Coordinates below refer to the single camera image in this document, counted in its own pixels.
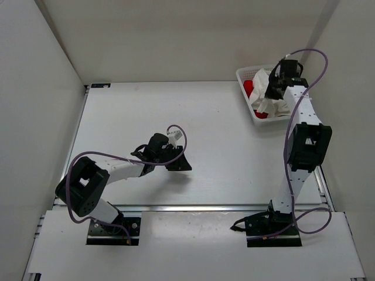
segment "white basket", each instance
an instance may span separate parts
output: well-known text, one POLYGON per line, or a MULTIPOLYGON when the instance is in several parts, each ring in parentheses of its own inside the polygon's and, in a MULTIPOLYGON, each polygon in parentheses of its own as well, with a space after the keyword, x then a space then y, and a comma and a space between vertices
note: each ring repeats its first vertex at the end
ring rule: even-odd
POLYGON ((242 93, 245 97, 247 106, 250 109, 251 117, 253 118, 255 126, 264 126, 264 125, 268 125, 274 122, 282 122, 282 121, 290 119, 290 116, 280 116, 280 117, 272 117, 272 118, 265 118, 265 119, 258 118, 254 113, 253 107, 251 106, 248 100, 248 97, 244 88, 245 80, 253 80, 254 76, 257 74, 257 72, 260 69, 264 68, 265 70, 271 71, 272 69, 274 69, 274 67, 275 66, 273 64, 265 64, 263 66, 250 66, 250 67, 240 68, 236 71, 238 82, 240 83, 242 93))

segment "white enclosure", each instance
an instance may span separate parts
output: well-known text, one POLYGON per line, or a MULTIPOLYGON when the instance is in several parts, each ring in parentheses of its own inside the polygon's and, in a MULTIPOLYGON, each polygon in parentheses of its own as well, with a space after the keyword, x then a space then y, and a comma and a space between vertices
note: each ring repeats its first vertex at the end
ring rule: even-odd
POLYGON ((0 4, 0 65, 0 279, 21 280, 84 87, 33 1, 0 4))

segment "white wall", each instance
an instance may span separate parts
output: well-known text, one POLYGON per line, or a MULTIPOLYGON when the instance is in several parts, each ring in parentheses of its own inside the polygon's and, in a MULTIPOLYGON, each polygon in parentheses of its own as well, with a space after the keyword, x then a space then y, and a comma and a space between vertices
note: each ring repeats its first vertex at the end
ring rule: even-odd
POLYGON ((326 0, 44 3, 88 84, 235 80, 240 67, 305 47, 326 0))
POLYGON ((0 280, 21 280, 84 88, 33 0, 0 4, 0 280))
MULTIPOLYGON (((311 91, 320 119, 333 130, 323 164, 333 202, 346 212, 370 280, 375 280, 374 13, 372 0, 340 2, 316 46, 327 53, 329 67, 311 91)), ((311 54, 305 66, 310 82, 321 62, 311 54)))

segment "red object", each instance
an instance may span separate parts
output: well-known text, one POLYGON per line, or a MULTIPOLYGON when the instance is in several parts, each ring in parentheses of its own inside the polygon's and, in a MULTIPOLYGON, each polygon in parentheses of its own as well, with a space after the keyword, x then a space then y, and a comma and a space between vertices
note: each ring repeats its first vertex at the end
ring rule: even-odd
POLYGON ((252 80, 245 80, 244 82, 244 88, 247 95, 247 98, 250 97, 254 87, 253 87, 253 81, 252 80))
POLYGON ((265 112, 260 113, 256 110, 254 110, 254 113, 255 113, 256 117, 258 117, 259 119, 266 119, 267 116, 268 116, 268 113, 265 113, 265 112))
MULTIPOLYGON (((251 93, 253 92, 253 89, 254 89, 253 81, 252 80, 245 80, 244 89, 245 89, 247 98, 250 98, 250 95, 251 95, 251 93)), ((257 112, 256 110, 254 110, 254 113, 255 113, 256 117, 258 117, 259 119, 266 119, 267 116, 268 116, 268 113, 265 113, 265 112, 260 113, 260 112, 257 112)))

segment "black mounting base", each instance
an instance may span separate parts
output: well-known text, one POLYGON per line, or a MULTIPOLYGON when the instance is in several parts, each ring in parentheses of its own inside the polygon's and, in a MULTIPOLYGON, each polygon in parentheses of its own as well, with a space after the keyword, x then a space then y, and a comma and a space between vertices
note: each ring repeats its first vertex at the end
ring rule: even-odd
POLYGON ((288 224, 273 223, 270 215, 266 217, 251 216, 245 219, 246 240, 248 247, 300 247, 301 237, 298 230, 291 226, 276 237, 267 239, 252 239, 263 235, 275 233, 287 227, 288 224))
POLYGON ((291 225, 292 221, 292 214, 274 211, 271 200, 267 211, 244 217, 236 221, 230 229, 246 232, 248 247, 300 247, 302 246, 301 237, 294 225, 277 236, 260 238, 283 230, 291 225), (245 223, 245 228, 237 226, 241 222, 245 223))
MULTIPOLYGON (((122 219, 122 225, 129 231, 131 246, 138 246, 139 233, 141 231, 141 218, 124 217, 122 219)), ((111 234, 93 220, 90 221, 88 227, 86 245, 130 246, 127 242, 127 235, 123 230, 119 229, 117 233, 111 234)))

